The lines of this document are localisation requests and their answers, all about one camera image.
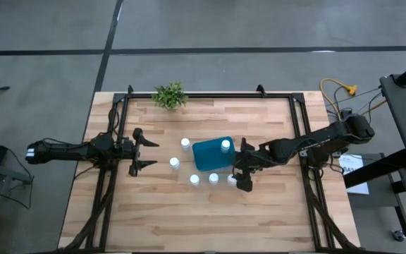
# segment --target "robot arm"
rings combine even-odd
[[[140,161],[140,145],[158,147],[146,140],[141,128],[133,132],[135,143],[129,138],[122,138],[120,143],[113,140],[110,133],[100,133],[89,142],[73,145],[68,143],[48,143],[43,139],[27,147],[26,161],[29,164],[43,164],[50,160],[90,161],[95,166],[111,163],[113,159],[132,159],[129,174],[137,176],[141,170],[156,161]]]
[[[299,138],[282,138],[263,143],[258,150],[243,138],[240,152],[236,152],[235,156],[235,168],[242,171],[235,175],[237,186],[241,190],[251,191],[250,174],[263,168],[287,164],[299,151],[307,151],[310,166],[320,167],[333,152],[349,144],[367,143],[374,135],[374,130],[364,116],[351,114],[343,121],[334,122]]]

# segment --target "white label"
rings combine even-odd
[[[360,155],[341,155],[339,158],[339,165],[344,169],[344,175],[349,174],[361,167],[363,167],[363,159]],[[347,189],[348,193],[355,194],[369,194],[367,183],[361,183]]]

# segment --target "gray floor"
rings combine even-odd
[[[102,49],[115,0],[0,0],[0,50]],[[113,48],[405,46],[406,0],[203,1],[125,0]],[[24,157],[45,137],[80,142],[100,56],[0,56],[0,144]],[[170,80],[189,91],[318,90],[322,78],[377,88],[379,78],[406,69],[406,52],[192,54],[111,56],[103,91],[150,91]],[[332,95],[336,85],[327,83]],[[375,92],[342,103],[358,110]],[[346,94],[340,92],[339,98]],[[403,147],[387,106],[372,114],[376,137],[357,153],[390,154]],[[5,203],[0,253],[56,247],[74,163],[28,167],[35,175],[32,208]],[[27,200],[27,191],[14,193]],[[363,247],[406,253],[389,232],[391,209],[354,209]]]

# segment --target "white bottle cap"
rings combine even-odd
[[[183,138],[181,140],[181,146],[187,147],[187,146],[189,146],[189,144],[190,144],[190,142],[189,142],[189,140],[187,138]]]
[[[219,181],[219,176],[216,173],[212,173],[209,175],[209,182],[211,184],[216,185],[218,181]]]
[[[192,184],[194,186],[198,186],[199,182],[200,182],[200,178],[198,177],[198,175],[190,176],[190,184]]]
[[[224,150],[230,149],[230,141],[228,141],[228,140],[222,141],[222,149],[224,149]]]
[[[230,186],[236,186],[237,180],[233,177],[233,175],[229,175],[228,178],[226,179],[228,182],[228,185]]]
[[[170,159],[170,165],[174,168],[174,169],[178,169],[180,167],[180,161],[173,157]]]

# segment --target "potted plant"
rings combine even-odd
[[[178,106],[185,105],[187,96],[181,89],[181,82],[170,82],[168,86],[155,87],[157,94],[152,96],[156,106],[163,109],[176,109]]]

